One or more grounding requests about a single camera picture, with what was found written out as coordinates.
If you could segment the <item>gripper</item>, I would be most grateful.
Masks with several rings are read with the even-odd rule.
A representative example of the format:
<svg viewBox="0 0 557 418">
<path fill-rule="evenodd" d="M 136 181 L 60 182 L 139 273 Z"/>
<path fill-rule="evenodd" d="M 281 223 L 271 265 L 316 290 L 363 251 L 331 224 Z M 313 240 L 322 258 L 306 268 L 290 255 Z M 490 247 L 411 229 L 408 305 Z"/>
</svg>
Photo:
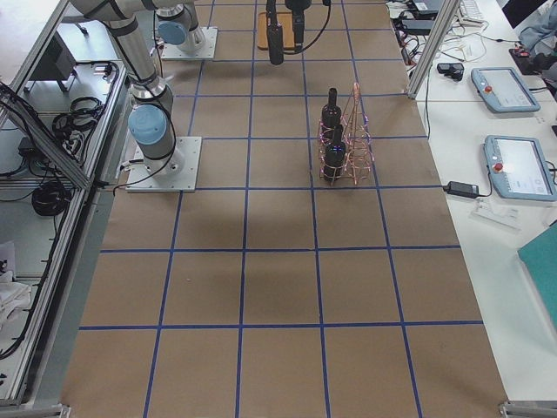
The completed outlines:
<svg viewBox="0 0 557 418">
<path fill-rule="evenodd" d="M 312 5 L 312 0 L 285 0 L 285 7 L 292 12 L 292 31 L 294 35 L 294 48 L 302 49 L 305 34 L 305 14 Z M 266 25 L 279 24 L 276 10 L 276 1 L 267 0 L 265 5 Z"/>
</svg>

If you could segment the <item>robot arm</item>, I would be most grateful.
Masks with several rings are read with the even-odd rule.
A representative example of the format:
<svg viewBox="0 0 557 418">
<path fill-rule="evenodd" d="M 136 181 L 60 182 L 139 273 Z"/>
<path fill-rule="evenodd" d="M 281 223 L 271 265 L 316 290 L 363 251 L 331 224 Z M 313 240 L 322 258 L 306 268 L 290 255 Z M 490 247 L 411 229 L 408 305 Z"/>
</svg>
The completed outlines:
<svg viewBox="0 0 557 418">
<path fill-rule="evenodd" d="M 162 59 L 212 60 L 216 51 L 218 28 L 199 24 L 193 2 L 156 10 L 157 32 L 163 41 Z"/>
<path fill-rule="evenodd" d="M 152 174 L 179 165 L 175 129 L 171 122 L 173 95 L 151 59 L 136 14 L 151 11 L 166 44 L 194 51 L 205 41 L 193 1 L 73 1 L 85 19 L 101 23 L 123 60 L 137 107 L 128 118 L 129 131 Z"/>
</svg>

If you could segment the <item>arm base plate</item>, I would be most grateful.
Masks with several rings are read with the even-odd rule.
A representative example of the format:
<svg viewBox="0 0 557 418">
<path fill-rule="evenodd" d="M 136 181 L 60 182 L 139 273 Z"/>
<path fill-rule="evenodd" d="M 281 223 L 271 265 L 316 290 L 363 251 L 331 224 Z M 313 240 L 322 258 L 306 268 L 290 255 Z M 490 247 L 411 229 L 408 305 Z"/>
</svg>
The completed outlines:
<svg viewBox="0 0 557 418">
<path fill-rule="evenodd" d="M 169 162 L 145 159 L 137 145 L 125 189 L 128 192 L 194 192 L 202 149 L 201 137 L 178 137 Z"/>
<path fill-rule="evenodd" d="M 197 27 L 179 45 L 164 44 L 162 59 L 167 61 L 212 60 L 218 37 L 217 27 Z"/>
</svg>

